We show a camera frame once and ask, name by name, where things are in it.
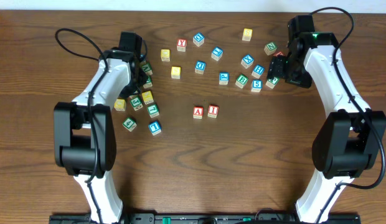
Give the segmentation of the red A block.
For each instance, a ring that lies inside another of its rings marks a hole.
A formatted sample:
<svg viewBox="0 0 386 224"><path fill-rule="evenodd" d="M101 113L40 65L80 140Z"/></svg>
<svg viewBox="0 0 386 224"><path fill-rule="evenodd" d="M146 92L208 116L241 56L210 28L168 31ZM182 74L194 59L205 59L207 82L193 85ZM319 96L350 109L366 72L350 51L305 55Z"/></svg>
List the red A block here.
<svg viewBox="0 0 386 224"><path fill-rule="evenodd" d="M194 119L202 119L204 113L204 108L201 106L195 106L193 110L193 118Z"/></svg>

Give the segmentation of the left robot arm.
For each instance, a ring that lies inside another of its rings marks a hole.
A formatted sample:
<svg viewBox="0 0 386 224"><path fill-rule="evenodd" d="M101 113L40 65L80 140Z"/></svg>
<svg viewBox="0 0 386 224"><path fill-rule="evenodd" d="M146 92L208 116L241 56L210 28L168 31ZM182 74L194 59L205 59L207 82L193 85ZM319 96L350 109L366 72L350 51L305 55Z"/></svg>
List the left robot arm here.
<svg viewBox="0 0 386 224"><path fill-rule="evenodd" d="M118 46L100 51L98 70L81 94L54 108L55 163L81 186L91 223L119 223L123 202L113 180L116 138L111 111L117 100L138 95L148 76L140 63L145 41L122 32Z"/></svg>

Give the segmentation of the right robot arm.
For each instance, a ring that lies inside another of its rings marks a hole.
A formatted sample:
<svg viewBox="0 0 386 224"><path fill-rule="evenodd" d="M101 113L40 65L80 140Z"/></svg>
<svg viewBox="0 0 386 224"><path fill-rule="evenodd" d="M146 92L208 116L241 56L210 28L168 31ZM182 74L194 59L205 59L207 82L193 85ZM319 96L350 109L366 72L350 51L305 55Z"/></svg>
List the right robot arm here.
<svg viewBox="0 0 386 224"><path fill-rule="evenodd" d="M267 80L309 88L315 85L326 120L312 145L314 174L296 201L296 220L326 223L346 187L369 190L386 171L383 111L374 111L356 90L341 58L342 42L332 32L317 32L313 15L288 22L287 55L274 56Z"/></svg>

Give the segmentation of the red I block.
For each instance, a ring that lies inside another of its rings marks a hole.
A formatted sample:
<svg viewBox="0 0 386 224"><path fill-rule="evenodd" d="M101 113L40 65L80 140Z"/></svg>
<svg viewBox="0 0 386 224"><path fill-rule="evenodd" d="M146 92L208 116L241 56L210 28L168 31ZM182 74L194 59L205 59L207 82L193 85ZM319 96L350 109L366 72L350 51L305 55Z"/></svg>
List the red I block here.
<svg viewBox="0 0 386 224"><path fill-rule="evenodd" d="M216 118L219 113L219 107L215 105L210 105L208 109L207 116L210 118Z"/></svg>

